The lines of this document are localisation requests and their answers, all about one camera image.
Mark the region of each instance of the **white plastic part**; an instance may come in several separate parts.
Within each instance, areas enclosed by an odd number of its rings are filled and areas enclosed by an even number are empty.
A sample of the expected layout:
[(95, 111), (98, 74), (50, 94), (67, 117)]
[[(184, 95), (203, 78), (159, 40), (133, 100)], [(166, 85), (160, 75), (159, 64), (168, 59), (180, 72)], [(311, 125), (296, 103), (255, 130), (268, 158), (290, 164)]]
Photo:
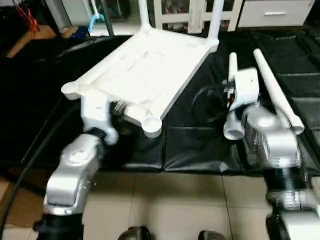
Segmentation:
[(229, 73), (228, 73), (228, 81), (234, 81), (235, 75), (238, 72), (238, 61), (237, 54), (235, 52), (230, 53), (229, 55)]
[(260, 49), (255, 49), (253, 51), (253, 55), (255, 57), (255, 60), (261, 72), (264, 84), (270, 95), (271, 101), (273, 102), (274, 105), (281, 108), (280, 110), (278, 107), (275, 107), (275, 110), (277, 115), (280, 117), (282, 124), (285, 127), (289, 128), (290, 127), (290, 123), (288, 122), (288, 119), (289, 119), (289, 121), (292, 124), (294, 133), (296, 135), (301, 134), (305, 130), (305, 126), (301, 121), (300, 117), (297, 116), (292, 110), (284, 92), (279, 86), (275, 78), (275, 75), (271, 71), (264, 55), (262, 54)]
[(118, 132), (111, 124), (110, 100), (106, 94), (88, 89), (81, 96), (81, 118), (84, 130), (98, 128), (106, 133), (104, 141), (114, 145), (118, 141)]
[(229, 140), (240, 140), (245, 136), (245, 129), (237, 118), (235, 109), (258, 100), (259, 81), (255, 68), (238, 71), (237, 54), (229, 55), (228, 81), (234, 81), (235, 89), (228, 90), (228, 97), (235, 91), (235, 98), (229, 108), (229, 113), (223, 126), (223, 135)]
[(98, 17), (99, 16), (99, 12), (98, 12), (98, 9), (97, 9), (97, 6), (96, 6), (96, 1), (95, 0), (91, 0), (91, 5), (92, 5), (92, 8), (93, 8), (94, 15), (96, 17)]
[(157, 117), (147, 117), (142, 121), (141, 127), (148, 138), (157, 138), (161, 134), (162, 121)]
[(213, 2), (211, 23), (209, 27), (208, 40), (217, 41), (221, 24), (221, 16), (224, 8), (224, 0), (215, 0)]
[(146, 119), (162, 120), (208, 54), (217, 50), (223, 2), (215, 1), (211, 33), (201, 38), (152, 28), (147, 1), (139, 0), (140, 30), (61, 91), (75, 99), (94, 89), (111, 101), (123, 101), (125, 119), (144, 126), (147, 137), (159, 135)]

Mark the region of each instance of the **blue clip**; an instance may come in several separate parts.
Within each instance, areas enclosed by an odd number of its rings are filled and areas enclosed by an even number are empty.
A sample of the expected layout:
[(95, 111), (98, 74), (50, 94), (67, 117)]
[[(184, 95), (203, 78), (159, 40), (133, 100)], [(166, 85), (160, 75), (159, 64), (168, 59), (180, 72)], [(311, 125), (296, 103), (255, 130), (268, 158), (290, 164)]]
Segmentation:
[(102, 21), (105, 22), (105, 16), (103, 16), (102, 14), (99, 14), (98, 16), (97, 15), (92, 15), (91, 19), (90, 19), (90, 25), (89, 25), (89, 33), (92, 32), (92, 29), (94, 28), (94, 24), (95, 24), (95, 21), (98, 20), (98, 19), (101, 19)]

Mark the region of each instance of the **drawer handle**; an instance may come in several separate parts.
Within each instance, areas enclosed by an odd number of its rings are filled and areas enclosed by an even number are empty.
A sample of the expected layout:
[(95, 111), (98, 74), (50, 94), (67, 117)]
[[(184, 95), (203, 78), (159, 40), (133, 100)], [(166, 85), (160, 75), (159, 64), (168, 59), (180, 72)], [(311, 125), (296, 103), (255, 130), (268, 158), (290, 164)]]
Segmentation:
[(286, 11), (266, 11), (264, 13), (265, 16), (283, 16), (287, 15)]

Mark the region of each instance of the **cabinet drawer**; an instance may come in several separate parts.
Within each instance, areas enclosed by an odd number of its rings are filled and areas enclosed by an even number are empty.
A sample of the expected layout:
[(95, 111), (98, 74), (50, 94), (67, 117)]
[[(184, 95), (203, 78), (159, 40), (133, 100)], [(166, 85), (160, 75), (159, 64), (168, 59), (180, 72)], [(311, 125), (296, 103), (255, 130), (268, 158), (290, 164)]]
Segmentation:
[(247, 0), (238, 27), (301, 26), (314, 0)]

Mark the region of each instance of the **tiled floor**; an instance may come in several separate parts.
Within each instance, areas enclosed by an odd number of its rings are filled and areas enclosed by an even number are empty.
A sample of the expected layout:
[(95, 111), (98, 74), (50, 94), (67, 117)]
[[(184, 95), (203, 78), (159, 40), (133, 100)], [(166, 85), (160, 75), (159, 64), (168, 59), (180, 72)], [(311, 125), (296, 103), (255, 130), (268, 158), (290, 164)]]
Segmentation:
[[(147, 226), (155, 240), (196, 240), (214, 230), (227, 240), (268, 240), (262, 178), (176, 173), (99, 173), (84, 214), (85, 240), (117, 240)], [(320, 196), (320, 178), (313, 179)], [(35, 240), (30, 229), (7, 229), (5, 240)]]

